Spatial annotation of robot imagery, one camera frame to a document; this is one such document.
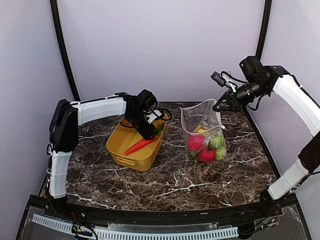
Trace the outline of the yellow plastic basket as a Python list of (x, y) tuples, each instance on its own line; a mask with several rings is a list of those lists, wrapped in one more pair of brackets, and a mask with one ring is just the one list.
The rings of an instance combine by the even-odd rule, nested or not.
[(115, 163), (140, 172), (148, 171), (152, 167), (162, 146), (167, 122), (156, 120), (152, 124), (159, 130), (156, 141), (130, 155), (125, 155), (126, 150), (143, 137), (134, 128), (120, 124), (116, 126), (106, 142), (106, 148)]

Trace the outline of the orange toy carrot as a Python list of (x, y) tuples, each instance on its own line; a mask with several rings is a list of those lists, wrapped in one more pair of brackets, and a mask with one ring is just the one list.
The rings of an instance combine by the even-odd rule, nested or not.
[(154, 143), (157, 140), (157, 137), (154, 136), (152, 139), (144, 139), (142, 138), (141, 140), (139, 140), (138, 142), (136, 142), (134, 145), (132, 145), (131, 147), (129, 147), (126, 151), (125, 151), (125, 155), (128, 156), (130, 154), (133, 154), (141, 149), (143, 149), (144, 147)]

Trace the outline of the yellow toy lemon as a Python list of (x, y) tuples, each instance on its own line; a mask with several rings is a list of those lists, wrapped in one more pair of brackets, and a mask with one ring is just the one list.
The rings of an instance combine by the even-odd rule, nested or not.
[(199, 125), (194, 131), (195, 134), (202, 134), (203, 136), (207, 135), (208, 128), (204, 125)]

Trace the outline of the clear dotted zip bag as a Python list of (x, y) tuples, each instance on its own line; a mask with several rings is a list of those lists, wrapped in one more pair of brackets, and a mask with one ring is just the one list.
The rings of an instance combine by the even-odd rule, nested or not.
[(192, 157), (204, 163), (222, 161), (227, 155), (226, 140), (219, 112), (213, 110), (217, 103), (208, 99), (182, 107), (180, 122), (187, 150)]

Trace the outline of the green toy apple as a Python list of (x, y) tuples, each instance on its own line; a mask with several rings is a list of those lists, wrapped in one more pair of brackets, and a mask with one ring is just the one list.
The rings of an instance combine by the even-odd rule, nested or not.
[(224, 136), (223, 135), (213, 135), (209, 142), (208, 145), (212, 148), (212, 149), (218, 149), (219, 147), (222, 147), (224, 145), (225, 141), (224, 141)]

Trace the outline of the red toy apple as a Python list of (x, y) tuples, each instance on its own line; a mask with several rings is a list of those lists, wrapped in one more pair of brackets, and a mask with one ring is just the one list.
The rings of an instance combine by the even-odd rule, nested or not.
[(187, 139), (187, 146), (192, 151), (199, 151), (204, 145), (205, 137), (202, 134), (190, 135)]

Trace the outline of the green toy pear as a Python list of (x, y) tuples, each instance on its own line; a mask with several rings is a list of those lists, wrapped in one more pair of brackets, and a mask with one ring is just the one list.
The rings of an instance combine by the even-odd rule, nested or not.
[(225, 158), (227, 150), (225, 146), (220, 146), (215, 150), (215, 160), (220, 161)]

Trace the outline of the red toy tomato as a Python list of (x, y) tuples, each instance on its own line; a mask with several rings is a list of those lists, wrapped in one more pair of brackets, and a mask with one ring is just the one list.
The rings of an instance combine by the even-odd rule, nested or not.
[(199, 153), (198, 157), (202, 162), (210, 163), (216, 159), (216, 151), (214, 149), (203, 148)]

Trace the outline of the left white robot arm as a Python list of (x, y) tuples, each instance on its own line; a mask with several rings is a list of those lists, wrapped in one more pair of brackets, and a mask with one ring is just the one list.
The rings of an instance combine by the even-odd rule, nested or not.
[(86, 101), (62, 99), (58, 102), (49, 125), (46, 150), (49, 155), (47, 187), (55, 199), (50, 208), (58, 217), (67, 218), (71, 213), (70, 206), (60, 198), (66, 196), (68, 165), (79, 142), (79, 126), (106, 117), (124, 116), (144, 139), (150, 139), (156, 132), (153, 121), (163, 116), (152, 108), (155, 103), (155, 96), (145, 89), (138, 95), (119, 92)]

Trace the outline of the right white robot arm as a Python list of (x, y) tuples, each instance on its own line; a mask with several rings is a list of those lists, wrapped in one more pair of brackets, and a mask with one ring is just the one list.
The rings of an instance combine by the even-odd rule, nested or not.
[(290, 191), (299, 187), (320, 166), (320, 106), (298, 84), (295, 76), (281, 66), (242, 66), (247, 83), (226, 91), (213, 106), (216, 112), (238, 112), (248, 103), (275, 94), (296, 114), (310, 141), (296, 160), (274, 183), (261, 192), (255, 213), (266, 217)]

